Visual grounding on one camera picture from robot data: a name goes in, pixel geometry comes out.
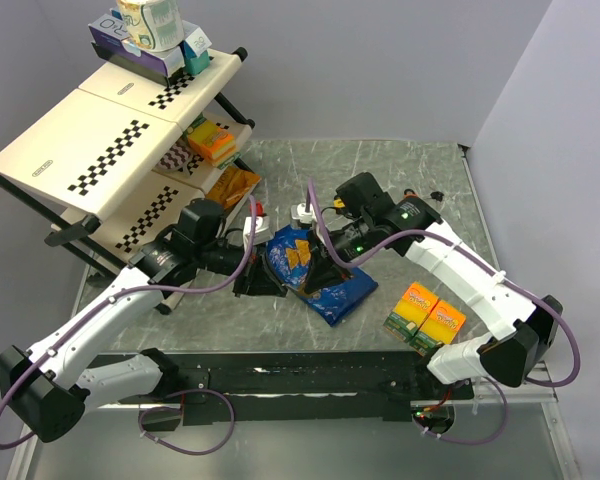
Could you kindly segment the brass padlock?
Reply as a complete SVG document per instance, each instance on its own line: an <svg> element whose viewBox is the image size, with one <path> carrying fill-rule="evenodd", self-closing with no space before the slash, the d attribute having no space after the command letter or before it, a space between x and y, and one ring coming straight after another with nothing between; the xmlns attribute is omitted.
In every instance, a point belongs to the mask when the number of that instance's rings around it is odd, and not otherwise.
<svg viewBox="0 0 600 480"><path fill-rule="evenodd" d="M303 287L300 286L299 288L296 288L293 285L286 285L286 288L293 293L294 295L300 297L300 298L308 298L309 295L304 291Z"/></svg>

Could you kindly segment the black keys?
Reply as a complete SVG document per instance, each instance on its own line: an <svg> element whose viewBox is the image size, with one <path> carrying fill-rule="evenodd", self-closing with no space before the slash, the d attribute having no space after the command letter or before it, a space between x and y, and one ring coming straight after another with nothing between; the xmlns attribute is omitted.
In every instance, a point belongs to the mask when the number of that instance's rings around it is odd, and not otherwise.
<svg viewBox="0 0 600 480"><path fill-rule="evenodd" d="M432 191L432 192L430 193L430 198L431 198L432 200L435 200L435 201L437 201L437 202L442 202L442 201L444 200L444 198L445 198L445 195L444 195L444 193L443 193L443 192L441 192L441 191Z"/></svg>

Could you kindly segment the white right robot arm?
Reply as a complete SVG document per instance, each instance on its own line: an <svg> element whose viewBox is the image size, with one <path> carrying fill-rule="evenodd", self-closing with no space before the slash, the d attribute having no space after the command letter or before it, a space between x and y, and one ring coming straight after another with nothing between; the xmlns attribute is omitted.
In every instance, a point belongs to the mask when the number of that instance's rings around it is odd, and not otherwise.
<svg viewBox="0 0 600 480"><path fill-rule="evenodd" d="M451 384L470 378L490 377L512 388L531 379L563 324L557 300L538 298L512 283L414 193L394 201L363 172L340 185L336 196L351 220L338 230L326 227L313 189L291 209L293 223L310 230L306 293L343 282L380 249L392 249L434 275L487 328L480 337L435 347L416 376L424 396L439 398Z"/></svg>

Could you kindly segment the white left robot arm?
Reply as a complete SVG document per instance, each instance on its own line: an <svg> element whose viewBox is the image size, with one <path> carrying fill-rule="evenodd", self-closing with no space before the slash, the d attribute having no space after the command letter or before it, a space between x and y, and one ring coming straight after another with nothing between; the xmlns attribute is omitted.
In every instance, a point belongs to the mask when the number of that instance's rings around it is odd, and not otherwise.
<svg viewBox="0 0 600 480"><path fill-rule="evenodd" d="M190 294L188 282L199 270L224 276L219 289L237 284L254 265L267 218L249 201L243 244L220 236L223 209L195 199L178 221L143 245L111 284L87 307L44 339L0 354L0 412L11 410L44 443L68 433L89 411L127 397L171 399L178 387L177 366L157 349L131 359L92 368L103 347L132 320L174 293Z"/></svg>

